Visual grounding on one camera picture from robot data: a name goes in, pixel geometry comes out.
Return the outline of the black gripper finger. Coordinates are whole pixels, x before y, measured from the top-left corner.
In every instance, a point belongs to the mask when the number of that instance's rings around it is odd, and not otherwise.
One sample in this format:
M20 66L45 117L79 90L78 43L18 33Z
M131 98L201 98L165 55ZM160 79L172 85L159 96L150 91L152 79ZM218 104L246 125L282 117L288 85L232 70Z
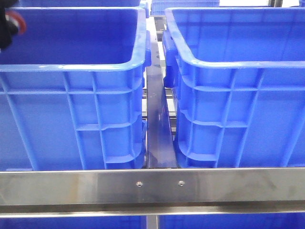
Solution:
M17 4L18 0L0 1L0 51L5 50L12 43L12 36L20 31L20 20L13 11L6 13L7 8Z

